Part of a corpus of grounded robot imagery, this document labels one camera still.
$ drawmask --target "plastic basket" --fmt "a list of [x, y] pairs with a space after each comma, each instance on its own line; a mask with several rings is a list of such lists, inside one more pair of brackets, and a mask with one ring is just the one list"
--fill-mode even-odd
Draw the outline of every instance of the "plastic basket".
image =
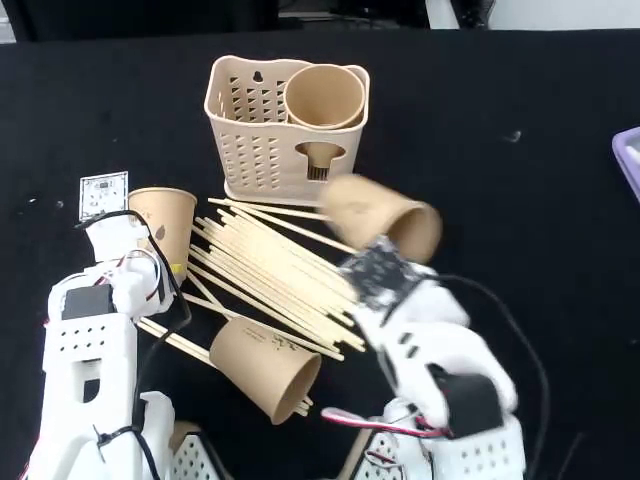
[[[225, 192], [236, 200], [318, 205], [318, 195], [333, 176], [351, 173], [362, 128], [369, 116], [369, 75], [349, 65], [365, 88], [365, 105], [357, 125], [332, 131], [286, 123], [284, 87], [300, 60], [256, 61], [234, 56], [213, 64], [204, 109], [211, 120], [225, 175]], [[307, 142], [327, 142], [344, 153], [327, 171], [309, 166], [302, 150]]]

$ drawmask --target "black table surface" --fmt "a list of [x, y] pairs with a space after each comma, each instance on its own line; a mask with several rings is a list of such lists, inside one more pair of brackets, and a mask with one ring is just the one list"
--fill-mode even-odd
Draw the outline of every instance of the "black table surface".
[[[79, 178], [128, 170], [132, 188], [184, 188], [198, 196], [198, 214], [214, 215], [205, 199], [223, 195], [223, 176], [202, 104], [213, 60], [229, 53], [369, 71], [371, 116], [356, 170], [441, 212], [432, 265], [494, 288], [547, 367], [552, 418], [539, 478], [557, 478], [578, 435], [565, 479], [635, 476], [640, 208], [610, 144], [640, 124], [639, 49], [632, 31], [306, 32], [0, 47], [7, 478], [37, 438], [49, 289], [92, 261], [88, 239], [72, 229]], [[490, 303], [453, 291], [516, 382], [530, 451], [539, 424], [535, 371]], [[206, 346], [223, 320], [197, 307], [194, 316], [185, 336]], [[140, 334], [141, 351], [150, 342]], [[209, 367], [169, 346], [156, 362], [149, 387], [172, 398], [178, 418], [204, 427], [238, 479], [335, 476], [356, 432], [324, 423], [320, 408], [368, 416], [392, 397], [373, 355], [349, 352], [344, 363], [324, 362], [310, 417], [274, 427]]]

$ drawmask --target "brown paper cup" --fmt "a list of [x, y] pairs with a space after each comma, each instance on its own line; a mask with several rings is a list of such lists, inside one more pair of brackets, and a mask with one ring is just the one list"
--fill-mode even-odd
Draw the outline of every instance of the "brown paper cup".
[[426, 262], [438, 246], [438, 212], [359, 175], [340, 175], [320, 194], [321, 210], [342, 240], [357, 249], [386, 234], [401, 255]]
[[149, 224], [151, 234], [171, 265], [178, 284], [187, 276], [191, 224], [197, 199], [175, 188], [142, 188], [129, 194], [129, 208]]
[[266, 413], [274, 425], [291, 416], [320, 369], [320, 355], [242, 318], [211, 344], [211, 362]]
[[[364, 85], [355, 73], [338, 65], [310, 65], [291, 76], [284, 89], [289, 121], [316, 130], [356, 124], [364, 109]], [[309, 142], [304, 150], [312, 166], [329, 168], [341, 147]]]

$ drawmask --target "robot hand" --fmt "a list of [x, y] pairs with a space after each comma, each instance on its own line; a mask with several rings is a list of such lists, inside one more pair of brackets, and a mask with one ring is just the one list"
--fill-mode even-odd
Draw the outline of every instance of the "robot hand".
[[454, 375], [483, 375], [493, 383], [501, 410], [516, 408], [513, 382], [484, 340], [471, 330], [445, 322], [399, 323], [386, 337], [380, 354], [393, 366], [396, 394], [414, 403], [432, 427], [449, 424], [449, 408], [430, 365]]

